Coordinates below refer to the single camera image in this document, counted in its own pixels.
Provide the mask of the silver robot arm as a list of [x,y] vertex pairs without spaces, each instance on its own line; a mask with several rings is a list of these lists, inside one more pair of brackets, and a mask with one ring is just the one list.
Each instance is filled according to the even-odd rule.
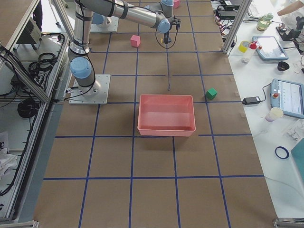
[[111,23],[112,19],[110,17],[106,17],[97,13],[93,14],[92,24],[96,24],[99,27],[105,28],[110,26]]
[[126,19],[167,33],[173,23],[172,0],[161,0],[146,7],[134,6],[124,0],[76,0],[75,28],[69,45],[70,70],[80,87],[95,83],[92,64],[87,57],[91,24],[101,27],[111,23],[111,17]]

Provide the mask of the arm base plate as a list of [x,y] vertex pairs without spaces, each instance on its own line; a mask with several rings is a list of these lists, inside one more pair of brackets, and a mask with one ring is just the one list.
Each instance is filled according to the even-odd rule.
[[73,86],[77,87],[76,89],[71,90],[71,97],[69,99],[70,105],[96,105],[107,104],[109,85],[110,85],[111,75],[106,74],[96,74],[95,83],[93,88],[90,89],[84,88],[78,85],[78,82],[74,80]]
[[105,17],[94,14],[90,31],[93,33],[117,32],[118,21],[119,19],[117,17]]

